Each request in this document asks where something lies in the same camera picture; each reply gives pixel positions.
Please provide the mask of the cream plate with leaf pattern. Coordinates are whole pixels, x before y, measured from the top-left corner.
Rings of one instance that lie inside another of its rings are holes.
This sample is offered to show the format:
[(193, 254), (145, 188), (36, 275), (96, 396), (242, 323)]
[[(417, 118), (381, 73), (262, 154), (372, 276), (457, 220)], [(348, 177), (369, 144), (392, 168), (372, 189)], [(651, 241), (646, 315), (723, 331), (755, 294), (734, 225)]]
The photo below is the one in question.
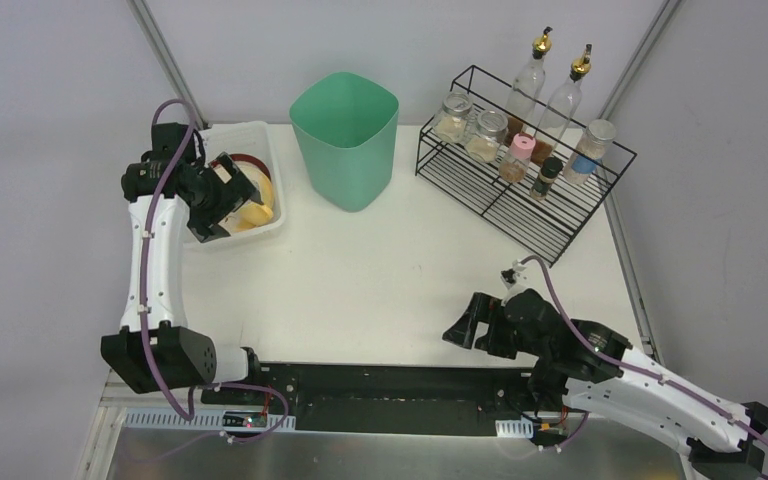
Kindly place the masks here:
[(275, 194), (270, 178), (260, 168), (249, 163), (243, 163), (241, 169), (252, 184), (257, 187), (260, 203), (273, 209), (275, 204)]

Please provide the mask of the yellow mug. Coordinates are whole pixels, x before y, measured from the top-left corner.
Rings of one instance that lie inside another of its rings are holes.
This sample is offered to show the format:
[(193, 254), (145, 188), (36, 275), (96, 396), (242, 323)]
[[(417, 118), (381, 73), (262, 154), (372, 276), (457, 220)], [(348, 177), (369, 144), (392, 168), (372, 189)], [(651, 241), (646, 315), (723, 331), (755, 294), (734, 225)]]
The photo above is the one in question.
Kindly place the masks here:
[(228, 214), (220, 225), (230, 234), (237, 234), (264, 226), (272, 221), (274, 211), (268, 204), (247, 201)]

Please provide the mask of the black wire rack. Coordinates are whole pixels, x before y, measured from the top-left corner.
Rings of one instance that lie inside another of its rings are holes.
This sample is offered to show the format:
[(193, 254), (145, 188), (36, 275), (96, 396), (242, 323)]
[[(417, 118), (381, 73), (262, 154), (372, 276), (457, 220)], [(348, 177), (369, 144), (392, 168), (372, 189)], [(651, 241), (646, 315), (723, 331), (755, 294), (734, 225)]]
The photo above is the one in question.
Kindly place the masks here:
[[(470, 65), (453, 78), (450, 92), (466, 94), (477, 112), (494, 110), (513, 116), (504, 109), (511, 84), (478, 65)], [(488, 224), (554, 265), (576, 240), (584, 226), (601, 208), (614, 187), (638, 154), (617, 140), (582, 185), (574, 185), (560, 175), (543, 200), (531, 197), (530, 188), (540, 167), (531, 163), (524, 180), (502, 180), (498, 167), (507, 147), (500, 147), (497, 158), (481, 163), (470, 158), (461, 144), (441, 140), (433, 132), (434, 114), (421, 127), (418, 136), (415, 175), (456, 200)], [(586, 123), (573, 118), (561, 137), (552, 135), (552, 155), (566, 163), (584, 132)]]

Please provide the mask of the pink lid spice shaker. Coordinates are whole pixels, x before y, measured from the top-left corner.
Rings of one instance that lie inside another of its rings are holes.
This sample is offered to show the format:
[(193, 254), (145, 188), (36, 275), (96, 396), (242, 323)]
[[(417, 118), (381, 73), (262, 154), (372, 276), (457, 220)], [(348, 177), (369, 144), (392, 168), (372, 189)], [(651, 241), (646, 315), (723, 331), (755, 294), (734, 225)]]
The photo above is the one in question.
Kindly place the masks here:
[(528, 165), (535, 146), (536, 140), (531, 135), (524, 133), (516, 134), (500, 162), (498, 169), (499, 177), (512, 184), (522, 181), (528, 171)]

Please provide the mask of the black lid pepper shaker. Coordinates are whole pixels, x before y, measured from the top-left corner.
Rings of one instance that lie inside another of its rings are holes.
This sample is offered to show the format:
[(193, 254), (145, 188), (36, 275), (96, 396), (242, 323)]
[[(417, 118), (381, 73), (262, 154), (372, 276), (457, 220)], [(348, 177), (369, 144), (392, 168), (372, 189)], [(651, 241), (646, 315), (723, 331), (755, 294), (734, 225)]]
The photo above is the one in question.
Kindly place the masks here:
[(561, 159), (550, 156), (542, 164), (541, 169), (530, 189), (530, 196), (538, 201), (545, 199), (554, 182), (562, 171), (564, 163)]

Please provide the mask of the silver lid spice jar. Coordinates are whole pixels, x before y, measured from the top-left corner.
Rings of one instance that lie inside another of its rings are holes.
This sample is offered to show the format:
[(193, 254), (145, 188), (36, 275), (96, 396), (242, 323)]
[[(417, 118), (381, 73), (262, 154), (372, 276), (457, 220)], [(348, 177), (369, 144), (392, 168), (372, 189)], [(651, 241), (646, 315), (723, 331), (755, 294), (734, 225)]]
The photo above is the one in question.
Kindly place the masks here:
[(616, 135), (617, 129), (610, 121), (596, 119), (590, 122), (564, 167), (564, 178), (570, 184), (583, 185), (601, 164)]

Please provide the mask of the glass jar with grains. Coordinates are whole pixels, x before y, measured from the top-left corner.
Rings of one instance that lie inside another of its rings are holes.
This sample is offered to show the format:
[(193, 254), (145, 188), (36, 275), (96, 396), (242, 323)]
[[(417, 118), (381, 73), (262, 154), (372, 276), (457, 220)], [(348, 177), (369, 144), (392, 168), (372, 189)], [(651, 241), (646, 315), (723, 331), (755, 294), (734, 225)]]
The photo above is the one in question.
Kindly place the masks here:
[(450, 92), (442, 101), (433, 122), (434, 134), (443, 142), (457, 144), (465, 137), (473, 103), (461, 92)]

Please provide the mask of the glass jar with rice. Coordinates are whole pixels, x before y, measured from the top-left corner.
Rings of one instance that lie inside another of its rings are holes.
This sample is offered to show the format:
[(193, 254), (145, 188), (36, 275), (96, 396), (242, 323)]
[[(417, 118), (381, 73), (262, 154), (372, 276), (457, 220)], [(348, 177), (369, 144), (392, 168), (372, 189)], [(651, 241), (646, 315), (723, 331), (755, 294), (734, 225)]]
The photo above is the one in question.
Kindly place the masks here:
[(505, 114), (495, 110), (480, 111), (464, 146), (468, 156), (480, 163), (494, 161), (506, 136), (507, 127), (508, 119)]

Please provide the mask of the gold spout oil bottle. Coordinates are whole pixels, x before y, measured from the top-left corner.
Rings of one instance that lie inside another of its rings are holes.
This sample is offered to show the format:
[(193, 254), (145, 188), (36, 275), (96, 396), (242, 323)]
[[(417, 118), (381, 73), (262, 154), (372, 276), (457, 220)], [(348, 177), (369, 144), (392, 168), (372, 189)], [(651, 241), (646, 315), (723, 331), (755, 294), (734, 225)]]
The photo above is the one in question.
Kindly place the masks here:
[(514, 136), (522, 131), (525, 120), (534, 110), (536, 100), (545, 82), (544, 59), (552, 48), (550, 39), (552, 30), (551, 26), (546, 26), (542, 34), (533, 41), (531, 57), (512, 83), (504, 106), (508, 112), (505, 146), (509, 146)]

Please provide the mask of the red rimmed plate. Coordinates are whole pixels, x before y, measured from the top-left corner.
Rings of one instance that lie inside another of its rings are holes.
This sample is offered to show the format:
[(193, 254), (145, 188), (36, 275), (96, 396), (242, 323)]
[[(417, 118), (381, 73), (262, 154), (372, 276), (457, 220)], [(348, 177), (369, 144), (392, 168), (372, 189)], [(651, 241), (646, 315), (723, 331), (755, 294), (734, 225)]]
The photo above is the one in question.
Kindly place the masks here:
[(270, 169), (259, 158), (252, 155), (240, 154), (240, 153), (231, 154), (230, 157), (234, 162), (237, 162), (237, 163), (242, 162), (242, 163), (253, 165), (254, 167), (257, 167), (267, 178), (269, 179), (272, 178)]

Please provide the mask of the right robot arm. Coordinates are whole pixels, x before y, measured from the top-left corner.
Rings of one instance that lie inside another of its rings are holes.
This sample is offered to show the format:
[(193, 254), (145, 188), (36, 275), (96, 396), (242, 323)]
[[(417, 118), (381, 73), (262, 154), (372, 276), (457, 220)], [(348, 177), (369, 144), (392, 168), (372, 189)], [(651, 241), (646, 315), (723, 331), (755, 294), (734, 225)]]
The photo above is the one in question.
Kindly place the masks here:
[(746, 426), (768, 428), (768, 407), (723, 400), (679, 379), (595, 321), (562, 315), (535, 290), (508, 300), (476, 292), (444, 341), (537, 361), (525, 392), (539, 408), (566, 406), (643, 433), (709, 479), (758, 479), (765, 459)]

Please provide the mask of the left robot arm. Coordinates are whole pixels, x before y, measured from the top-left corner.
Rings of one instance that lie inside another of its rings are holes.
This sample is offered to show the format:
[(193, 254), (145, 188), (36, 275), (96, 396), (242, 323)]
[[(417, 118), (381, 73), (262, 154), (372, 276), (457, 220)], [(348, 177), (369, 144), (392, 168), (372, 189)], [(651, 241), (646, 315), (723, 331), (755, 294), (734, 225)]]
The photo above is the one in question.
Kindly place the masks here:
[(131, 164), (121, 185), (132, 232), (129, 296), (117, 333), (101, 340), (102, 358), (137, 394), (243, 380), (253, 353), (222, 344), (188, 325), (182, 294), (187, 235), (206, 243), (228, 236), (222, 220), (257, 196), (227, 153), (205, 163)]

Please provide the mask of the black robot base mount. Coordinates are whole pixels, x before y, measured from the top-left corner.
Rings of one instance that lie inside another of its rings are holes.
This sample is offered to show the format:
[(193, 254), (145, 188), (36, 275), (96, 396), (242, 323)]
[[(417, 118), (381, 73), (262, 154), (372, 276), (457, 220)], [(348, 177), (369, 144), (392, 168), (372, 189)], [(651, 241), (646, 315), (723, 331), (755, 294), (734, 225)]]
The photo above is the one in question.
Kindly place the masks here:
[(299, 431), (443, 436), (493, 436), (502, 420), (547, 419), (560, 411), (557, 394), (530, 383), (529, 367), (420, 367), (267, 362), (251, 383), (281, 399), (221, 387), (204, 404), (284, 404)]

